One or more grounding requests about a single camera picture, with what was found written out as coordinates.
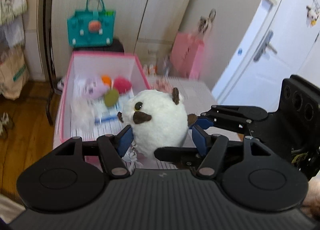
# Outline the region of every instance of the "plush toy's eye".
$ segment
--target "plush toy's eye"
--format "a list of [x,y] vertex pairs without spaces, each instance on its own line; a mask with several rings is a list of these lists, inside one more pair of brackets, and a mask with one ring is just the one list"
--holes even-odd
[[136,105],[134,106],[135,111],[139,111],[142,108],[142,102],[137,102]]

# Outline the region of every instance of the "wooden floor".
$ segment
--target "wooden floor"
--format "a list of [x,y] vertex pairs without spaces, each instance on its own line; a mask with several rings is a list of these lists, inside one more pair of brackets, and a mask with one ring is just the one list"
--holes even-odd
[[[15,127],[8,130],[8,138],[0,139],[0,192],[20,202],[16,181],[21,172],[52,150],[54,127],[46,117],[46,101],[32,97],[47,98],[48,83],[29,82],[21,97],[15,101],[0,96],[0,115],[8,112]],[[55,120],[60,97],[54,95],[51,113]]]

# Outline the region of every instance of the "pink shopping bag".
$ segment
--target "pink shopping bag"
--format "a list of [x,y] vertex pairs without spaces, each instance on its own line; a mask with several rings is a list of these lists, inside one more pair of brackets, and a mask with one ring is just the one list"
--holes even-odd
[[204,43],[188,33],[178,33],[170,62],[183,78],[198,79],[202,67]]

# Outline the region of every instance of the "red plush toy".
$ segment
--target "red plush toy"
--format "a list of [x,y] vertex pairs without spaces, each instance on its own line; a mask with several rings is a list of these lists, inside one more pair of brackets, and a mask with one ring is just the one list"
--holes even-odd
[[119,94],[127,93],[131,87],[132,83],[122,76],[117,77],[113,82],[113,88],[116,88]]

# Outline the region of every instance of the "shoe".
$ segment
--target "shoe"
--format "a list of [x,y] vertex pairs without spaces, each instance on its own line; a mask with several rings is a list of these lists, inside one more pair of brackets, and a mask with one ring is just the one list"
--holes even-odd
[[4,112],[2,118],[0,118],[0,123],[2,123],[2,125],[4,125],[7,129],[13,129],[14,127],[12,118],[6,112]]
[[5,140],[8,137],[8,133],[5,130],[5,127],[2,125],[2,123],[0,122],[0,139]]

